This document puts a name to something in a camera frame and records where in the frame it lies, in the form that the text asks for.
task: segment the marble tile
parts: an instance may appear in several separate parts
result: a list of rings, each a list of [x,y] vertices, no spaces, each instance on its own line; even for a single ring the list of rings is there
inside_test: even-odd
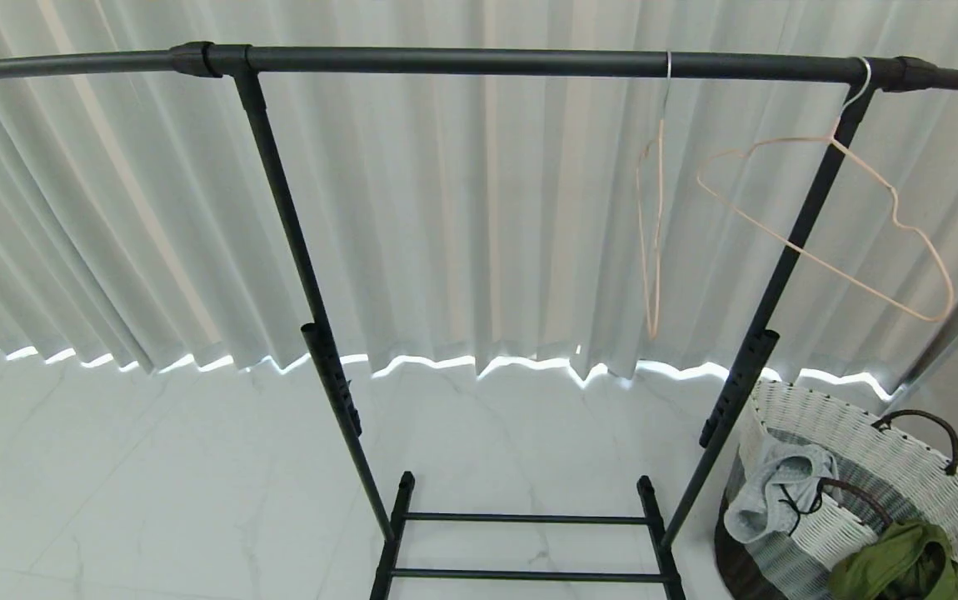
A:
[[[347,365],[362,444],[389,508],[668,519],[701,455],[719,381],[639,373],[584,388],[558,369]],[[716,468],[676,545],[688,597],[726,598],[711,524]],[[0,360],[0,598],[345,599],[372,585],[381,537],[311,364],[281,375],[120,373]],[[399,565],[654,573],[641,527],[418,523]],[[662,598],[659,586],[399,581],[392,597]]]

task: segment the brown basket handle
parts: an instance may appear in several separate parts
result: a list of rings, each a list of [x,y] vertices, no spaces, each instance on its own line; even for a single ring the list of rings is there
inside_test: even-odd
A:
[[[931,421],[942,426],[946,430],[946,433],[949,433],[949,441],[952,445],[952,459],[949,460],[949,464],[946,464],[945,472],[946,475],[956,475],[956,467],[958,467],[958,436],[956,436],[956,430],[952,428],[952,425],[949,425],[949,422],[942,417],[937,417],[935,414],[928,413],[927,411],[908,409],[908,410],[895,410],[889,414],[883,415],[879,421],[875,421],[871,424],[875,429],[880,430],[880,432],[885,432],[886,429],[890,429],[891,421],[894,421],[895,418],[905,417],[906,415],[916,415],[917,417],[929,418]]]
[[[857,498],[860,498],[867,504],[871,506],[871,510],[875,510],[876,515],[882,520],[883,528],[889,528],[891,524],[894,523],[894,519],[891,519],[890,513],[886,512],[886,509],[879,504],[879,501],[872,497],[871,494],[862,490],[860,487],[852,485],[852,483],[842,482],[840,479],[832,479],[829,477],[819,478],[819,487],[817,491],[823,491],[823,486],[831,486],[833,488],[838,488],[846,490],[848,493],[856,495]]]

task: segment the black metal clothes rack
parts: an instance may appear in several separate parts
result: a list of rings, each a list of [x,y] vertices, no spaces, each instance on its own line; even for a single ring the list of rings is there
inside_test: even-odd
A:
[[[867,58],[871,79],[859,58],[792,57],[771,54],[729,54],[706,52],[635,52],[590,50],[502,50],[438,48],[288,48],[249,45],[219,45],[190,42],[168,50],[68,54],[52,57],[0,58],[0,79],[87,73],[178,72],[209,78],[234,79],[242,107],[246,110],[263,170],[276,201],[297,276],[305,290],[312,322],[301,332],[312,356],[327,400],[331,404],[342,439],[346,441],[357,475],[383,532],[383,551],[372,584],[372,600],[387,600],[394,578],[493,578],[493,580],[635,582],[666,586],[672,600],[684,599],[681,576],[672,556],[672,543],[711,473],[716,457],[726,445],[746,398],[761,375],[779,335],[768,329],[780,296],[791,277],[798,253],[785,249],[780,255],[761,303],[742,341],[730,375],[716,400],[701,433],[705,448],[676,512],[665,527],[650,478],[638,479],[641,517],[583,517],[537,515],[480,515],[457,512],[410,512],[415,479],[405,471],[399,483],[394,508],[387,516],[376,488],[372,469],[361,447],[361,419],[327,320],[320,288],[309,258],[297,210],[293,204],[276,139],[269,122],[258,73],[455,73],[455,75],[516,75],[547,77],[643,77],[663,78],[671,60],[676,78],[752,79],[810,81],[849,84],[847,98],[863,93],[852,103],[836,130],[836,139],[848,145],[855,136],[875,92],[909,92],[940,88],[958,91],[958,69],[938,68],[915,57]],[[803,247],[823,203],[836,179],[844,155],[826,149],[806,194],[789,240]],[[636,525],[649,529],[659,574],[548,571],[491,571],[414,569],[397,565],[398,550],[407,522],[473,521],[501,523],[554,523],[593,525]]]

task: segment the curtain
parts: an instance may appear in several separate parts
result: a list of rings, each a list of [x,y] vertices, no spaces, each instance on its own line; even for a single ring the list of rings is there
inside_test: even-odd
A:
[[[910,54],[958,68],[958,1],[0,0],[0,57],[254,45]],[[635,166],[663,80],[265,73],[270,118],[342,353],[727,364],[782,246],[708,197],[700,162],[822,136],[845,85],[674,80],[661,333],[646,335]],[[879,94],[853,148],[898,186],[958,289],[958,92]],[[821,159],[772,147],[708,179],[788,232]],[[643,164],[646,219],[655,164]],[[886,191],[847,166],[810,250],[931,314],[943,288]],[[231,83],[0,81],[0,348],[163,368],[305,352],[307,305]],[[896,385],[935,335],[803,259],[771,366]]]

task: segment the bottom shelf bar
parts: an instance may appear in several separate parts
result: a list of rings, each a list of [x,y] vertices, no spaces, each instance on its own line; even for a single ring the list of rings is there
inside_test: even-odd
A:
[[[510,581],[593,581],[622,583],[671,583],[675,577],[649,573],[578,573],[560,571],[482,571],[471,569],[394,569],[396,578],[486,578]]]
[[[472,523],[562,523],[573,525],[646,525],[645,517],[585,517],[582,515],[497,515],[478,512],[407,512],[407,521],[468,521]]]

